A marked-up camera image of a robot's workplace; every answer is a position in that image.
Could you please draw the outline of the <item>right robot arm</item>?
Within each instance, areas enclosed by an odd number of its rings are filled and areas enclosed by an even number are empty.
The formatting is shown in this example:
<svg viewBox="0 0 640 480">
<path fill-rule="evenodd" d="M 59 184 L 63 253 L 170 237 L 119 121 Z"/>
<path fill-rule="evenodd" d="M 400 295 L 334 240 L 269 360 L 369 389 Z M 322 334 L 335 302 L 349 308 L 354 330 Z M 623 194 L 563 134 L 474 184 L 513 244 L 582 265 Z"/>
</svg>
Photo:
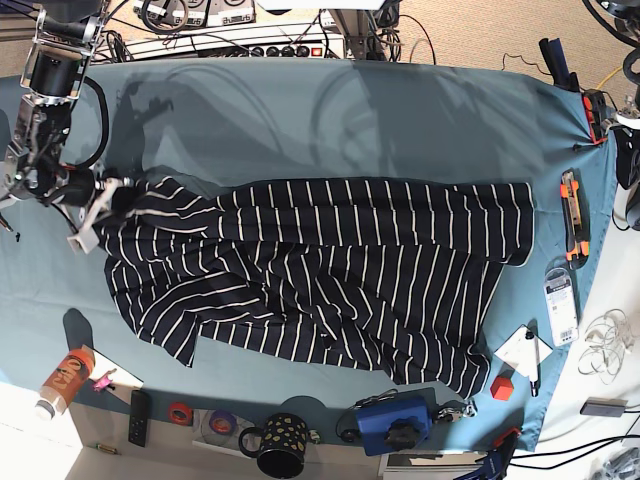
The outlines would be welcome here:
<svg viewBox="0 0 640 480">
<path fill-rule="evenodd" d="M 20 78 L 25 92 L 1 162 L 2 207 L 34 199 L 55 209 L 71 230 L 70 247 L 85 254 L 99 244 L 94 225 L 109 215 L 116 191 L 134 185 L 128 177 L 105 173 L 101 164 L 110 136 L 109 111 L 102 87 L 87 74 L 110 18 L 106 1 L 70 7 L 42 2 Z M 100 138 L 88 159 L 68 164 L 62 150 L 83 87 L 97 97 Z"/>
</svg>

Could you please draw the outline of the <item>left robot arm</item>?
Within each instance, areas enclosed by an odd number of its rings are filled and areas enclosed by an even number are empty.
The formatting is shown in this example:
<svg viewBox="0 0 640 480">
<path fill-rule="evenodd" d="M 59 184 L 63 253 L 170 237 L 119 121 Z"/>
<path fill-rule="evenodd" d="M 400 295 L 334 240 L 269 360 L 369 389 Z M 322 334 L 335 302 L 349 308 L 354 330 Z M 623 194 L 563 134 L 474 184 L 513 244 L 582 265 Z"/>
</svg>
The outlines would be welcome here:
<svg viewBox="0 0 640 480">
<path fill-rule="evenodd" d="M 614 131 L 617 146 L 616 177 L 625 190 L 639 184 L 639 2 L 583 1 L 594 20 L 616 40 L 632 48 L 625 56 L 621 72 L 636 87 L 621 108 L 615 107 L 605 121 Z"/>
</svg>

